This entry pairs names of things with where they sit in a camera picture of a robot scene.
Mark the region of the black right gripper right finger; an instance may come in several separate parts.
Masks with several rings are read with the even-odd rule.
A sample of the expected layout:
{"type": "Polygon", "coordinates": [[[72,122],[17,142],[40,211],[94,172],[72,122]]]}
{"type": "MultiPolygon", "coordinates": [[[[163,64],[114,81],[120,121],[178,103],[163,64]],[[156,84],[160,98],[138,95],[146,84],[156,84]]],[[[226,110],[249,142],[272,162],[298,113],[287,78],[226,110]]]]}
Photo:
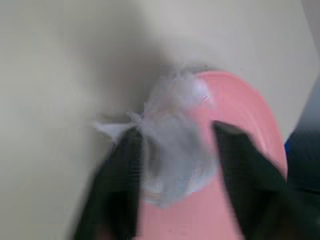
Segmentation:
{"type": "Polygon", "coordinates": [[[287,182],[242,129],[221,121],[211,127],[245,240],[320,240],[320,189],[287,182]]]}

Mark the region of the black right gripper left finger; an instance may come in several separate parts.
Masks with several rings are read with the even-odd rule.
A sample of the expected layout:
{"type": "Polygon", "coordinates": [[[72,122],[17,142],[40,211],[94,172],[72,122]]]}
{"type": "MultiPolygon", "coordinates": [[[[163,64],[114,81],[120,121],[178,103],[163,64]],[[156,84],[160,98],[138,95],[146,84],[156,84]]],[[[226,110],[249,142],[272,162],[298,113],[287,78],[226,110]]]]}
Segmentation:
{"type": "Polygon", "coordinates": [[[126,130],[97,167],[71,240],[133,240],[137,235],[143,137],[126,130]]]}

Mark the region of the clear plastic bag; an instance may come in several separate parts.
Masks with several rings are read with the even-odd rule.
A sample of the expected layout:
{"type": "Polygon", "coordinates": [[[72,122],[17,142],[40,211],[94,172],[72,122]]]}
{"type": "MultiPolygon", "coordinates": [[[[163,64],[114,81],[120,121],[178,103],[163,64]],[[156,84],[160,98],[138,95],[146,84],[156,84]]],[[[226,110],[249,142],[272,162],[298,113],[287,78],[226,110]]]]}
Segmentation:
{"type": "Polygon", "coordinates": [[[157,82],[143,112],[129,113],[129,122],[95,124],[114,143],[130,128],[141,133],[143,197],[153,205],[165,208],[200,191],[216,172],[214,148],[193,115],[197,108],[215,104],[200,78],[206,70],[204,65],[177,69],[157,82]]]}

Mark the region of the dark blue object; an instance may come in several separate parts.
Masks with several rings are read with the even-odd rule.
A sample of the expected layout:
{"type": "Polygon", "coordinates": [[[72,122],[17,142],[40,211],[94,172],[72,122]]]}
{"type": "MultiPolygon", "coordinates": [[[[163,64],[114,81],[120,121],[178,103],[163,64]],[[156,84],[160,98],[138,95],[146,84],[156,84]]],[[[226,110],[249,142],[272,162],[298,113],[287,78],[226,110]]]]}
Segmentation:
{"type": "Polygon", "coordinates": [[[297,129],[284,147],[288,184],[320,195],[320,129],[297,129]]]}

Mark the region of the pink plastic bin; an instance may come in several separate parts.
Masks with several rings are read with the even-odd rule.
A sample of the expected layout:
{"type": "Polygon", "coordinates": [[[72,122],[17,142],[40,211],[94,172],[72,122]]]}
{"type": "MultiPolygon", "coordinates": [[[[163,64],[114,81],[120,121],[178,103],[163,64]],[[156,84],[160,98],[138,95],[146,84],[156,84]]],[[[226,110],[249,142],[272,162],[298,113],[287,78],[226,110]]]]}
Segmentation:
{"type": "MultiPolygon", "coordinates": [[[[219,71],[198,74],[209,88],[213,104],[204,102],[193,109],[202,137],[215,139],[211,122],[219,120],[247,131],[255,145],[287,175],[282,133],[267,102],[239,77],[219,71]]],[[[245,240],[234,216],[220,167],[202,190],[169,208],[149,203],[140,205],[138,236],[134,240],[245,240]]]]}

